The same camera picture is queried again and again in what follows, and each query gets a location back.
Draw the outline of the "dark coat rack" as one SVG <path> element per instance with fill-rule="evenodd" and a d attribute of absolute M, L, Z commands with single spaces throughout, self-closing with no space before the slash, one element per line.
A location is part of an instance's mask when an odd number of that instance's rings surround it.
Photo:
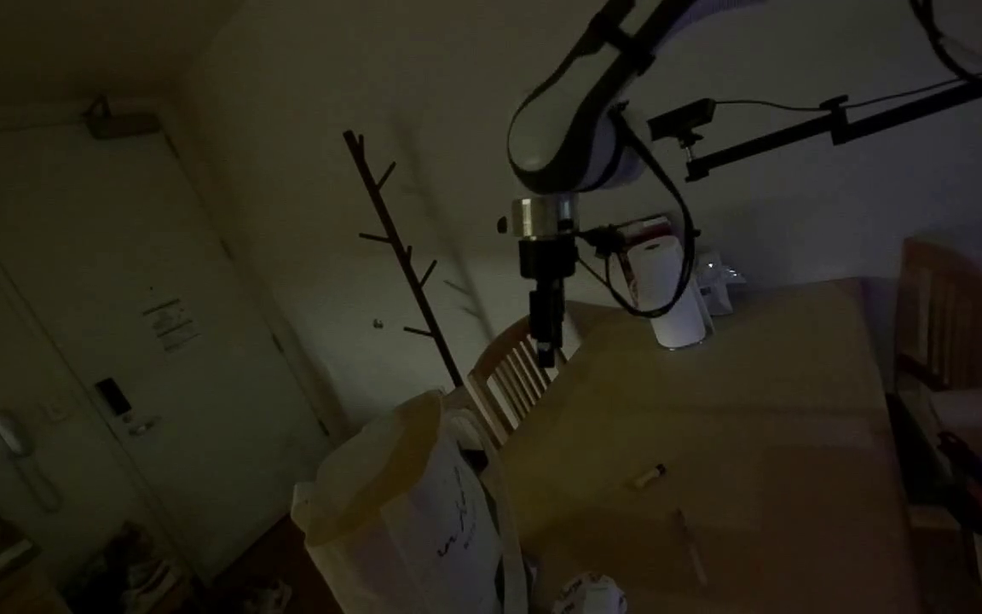
<path fill-rule="evenodd" d="M 408 290 L 412 293 L 414 303 L 416 303 L 422 318 L 421 327 L 405 326 L 401 330 L 414 337 L 432 339 L 437 354 L 439 354 L 444 368 L 447 369 L 447 374 L 449 380 L 452 381 L 453 387 L 463 387 L 464 378 L 461 377 L 459 366 L 457 366 L 455 359 L 453 359 L 453 353 L 448 347 L 447 338 L 444 337 L 439 320 L 437 320 L 436 314 L 434 314 L 430 300 L 425 292 L 425 285 L 433 273 L 436 272 L 439 261 L 432 259 L 429 267 L 421 274 L 416 271 L 413 267 L 413 246 L 402 240 L 401 234 L 399 234 L 399 230 L 393 220 L 392 213 L 390 213 L 384 198 L 384 187 L 392 177 L 393 171 L 396 170 L 396 163 L 390 162 L 383 172 L 374 172 L 369 164 L 369 159 L 367 159 L 365 136 L 354 130 L 344 130 L 343 139 L 382 229 L 382 232 L 377 234 L 361 232 L 358 234 L 358 238 L 359 240 L 389 245 L 392 248 L 395 259 L 399 264 L 399 269 L 401 269 L 402 276 L 404 276 L 404 281 L 407 284 Z"/>

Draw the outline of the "pale thin stick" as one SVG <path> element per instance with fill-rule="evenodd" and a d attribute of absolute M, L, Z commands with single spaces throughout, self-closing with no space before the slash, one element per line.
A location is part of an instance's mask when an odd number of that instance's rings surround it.
<path fill-rule="evenodd" d="M 698 582 L 699 586 L 706 588 L 709 586 L 709 578 L 704 564 L 704 559 L 702 559 L 702 553 L 699 551 L 696 537 L 692 533 L 689 524 L 687 524 L 687 519 L 682 509 L 675 509 L 674 520 L 677 522 L 682 540 L 685 542 L 687 556 L 689 556 L 690 566 L 692 566 L 696 581 Z"/>

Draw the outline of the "paper notice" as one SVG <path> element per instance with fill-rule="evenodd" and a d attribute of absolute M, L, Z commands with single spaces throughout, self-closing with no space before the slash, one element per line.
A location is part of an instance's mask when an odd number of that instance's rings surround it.
<path fill-rule="evenodd" d="M 153 304 L 142 311 L 142 318 L 166 354 L 178 352 L 201 335 L 196 318 L 179 297 Z"/>

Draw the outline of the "round white printed packet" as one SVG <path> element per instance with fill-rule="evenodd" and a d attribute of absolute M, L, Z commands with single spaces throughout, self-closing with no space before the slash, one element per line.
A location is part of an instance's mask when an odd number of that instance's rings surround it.
<path fill-rule="evenodd" d="M 610 576 L 580 574 L 558 591 L 551 614 L 627 614 L 627 596 Z"/>

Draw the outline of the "wooden slatted chair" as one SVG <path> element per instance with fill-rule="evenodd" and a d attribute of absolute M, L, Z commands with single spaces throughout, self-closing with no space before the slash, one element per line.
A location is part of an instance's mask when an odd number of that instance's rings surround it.
<path fill-rule="evenodd" d="M 488 343 L 465 377 L 474 412 L 496 449 L 501 449 L 533 413 L 552 382 L 568 365 L 558 350 L 542 367 L 531 339 L 529 318 L 522 317 Z"/>

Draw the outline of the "door closer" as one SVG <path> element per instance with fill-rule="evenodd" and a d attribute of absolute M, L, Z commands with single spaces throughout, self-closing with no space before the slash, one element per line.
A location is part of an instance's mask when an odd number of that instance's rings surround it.
<path fill-rule="evenodd" d="M 106 95 L 96 97 L 82 113 L 85 127 L 95 140 L 157 135 L 163 131 L 155 113 L 131 112 L 117 115 Z"/>

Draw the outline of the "white paper towel roll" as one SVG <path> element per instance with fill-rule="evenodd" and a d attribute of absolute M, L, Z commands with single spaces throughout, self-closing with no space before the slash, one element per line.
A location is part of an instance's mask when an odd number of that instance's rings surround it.
<path fill-rule="evenodd" d="M 634 275 L 633 295 L 639 310 L 659 310 L 677 292 L 685 256 L 677 237 L 660 236 L 627 253 Z M 650 319 L 659 346 L 670 350 L 699 345 L 709 335 L 712 320 L 695 279 L 666 315 Z"/>

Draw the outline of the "door lock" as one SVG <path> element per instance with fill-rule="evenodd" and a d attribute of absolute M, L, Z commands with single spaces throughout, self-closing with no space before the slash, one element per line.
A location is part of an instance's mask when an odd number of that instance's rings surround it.
<path fill-rule="evenodd" d="M 159 416 L 139 417 L 134 412 L 133 405 L 114 378 L 105 378 L 96 382 L 95 390 L 104 400 L 112 417 L 124 428 L 124 434 L 129 437 L 141 437 L 151 432 L 159 422 Z"/>

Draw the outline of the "white door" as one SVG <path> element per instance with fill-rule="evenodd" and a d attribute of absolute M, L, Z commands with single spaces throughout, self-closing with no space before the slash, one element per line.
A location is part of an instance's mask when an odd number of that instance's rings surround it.
<path fill-rule="evenodd" d="M 163 133 L 0 132 L 0 265 L 201 576 L 288 513 L 327 440 Z M 166 354 L 142 311 L 176 297 L 201 335 Z M 126 436 L 105 378 L 159 424 Z"/>

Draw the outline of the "white bag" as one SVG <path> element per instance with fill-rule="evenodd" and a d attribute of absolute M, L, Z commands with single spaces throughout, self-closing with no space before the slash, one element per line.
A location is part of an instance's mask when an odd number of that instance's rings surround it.
<path fill-rule="evenodd" d="M 333 450 L 295 486 L 290 518 L 343 614 L 529 614 L 505 467 L 437 390 Z"/>

